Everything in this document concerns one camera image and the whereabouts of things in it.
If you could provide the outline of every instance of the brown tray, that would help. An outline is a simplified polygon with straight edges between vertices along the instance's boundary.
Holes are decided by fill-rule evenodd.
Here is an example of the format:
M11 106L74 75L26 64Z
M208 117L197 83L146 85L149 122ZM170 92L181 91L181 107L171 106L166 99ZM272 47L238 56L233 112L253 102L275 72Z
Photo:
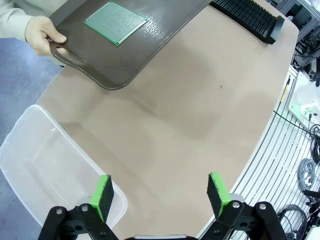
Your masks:
M108 90L128 85L157 52L210 0L114 0L145 16L148 22L119 46L84 24L109 0L68 0L50 19L67 37L64 44L50 43L55 58L85 73ZM73 58L61 55L66 49Z

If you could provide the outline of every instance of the transparent storage container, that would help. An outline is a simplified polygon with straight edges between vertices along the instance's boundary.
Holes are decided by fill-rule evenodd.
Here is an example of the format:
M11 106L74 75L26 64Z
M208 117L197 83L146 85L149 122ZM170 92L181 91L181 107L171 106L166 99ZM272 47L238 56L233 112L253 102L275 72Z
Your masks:
M40 106L30 106L0 147L0 168L35 220L43 226L49 210L86 203L105 173ZM112 228L128 201L114 183L106 223Z

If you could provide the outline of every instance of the gray floor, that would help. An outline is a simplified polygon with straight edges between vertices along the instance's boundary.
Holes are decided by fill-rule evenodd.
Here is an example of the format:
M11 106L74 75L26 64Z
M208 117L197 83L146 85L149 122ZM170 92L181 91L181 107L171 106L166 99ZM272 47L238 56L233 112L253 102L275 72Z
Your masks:
M31 47L0 38L0 145L24 110L34 104L61 71ZM24 208L0 171L1 240L38 239L40 226Z

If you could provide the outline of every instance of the table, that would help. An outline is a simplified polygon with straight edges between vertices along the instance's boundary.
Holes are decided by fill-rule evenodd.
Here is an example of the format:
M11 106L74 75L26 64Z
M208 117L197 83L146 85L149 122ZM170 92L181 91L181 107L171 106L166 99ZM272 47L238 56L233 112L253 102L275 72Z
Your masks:
M286 19L268 45L207 6L123 89L104 90L67 66L56 77L38 104L126 194L127 213L113 229L120 239L199 233L213 215L208 173L220 172L229 189L236 182L297 36Z

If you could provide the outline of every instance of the beige sleeve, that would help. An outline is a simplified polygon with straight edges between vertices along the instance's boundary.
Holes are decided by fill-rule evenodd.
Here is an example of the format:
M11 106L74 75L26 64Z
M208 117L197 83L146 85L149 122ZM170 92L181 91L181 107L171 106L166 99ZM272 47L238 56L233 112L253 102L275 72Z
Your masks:
M26 26L31 18L22 9L14 8L11 0L0 0L0 38L26 41Z

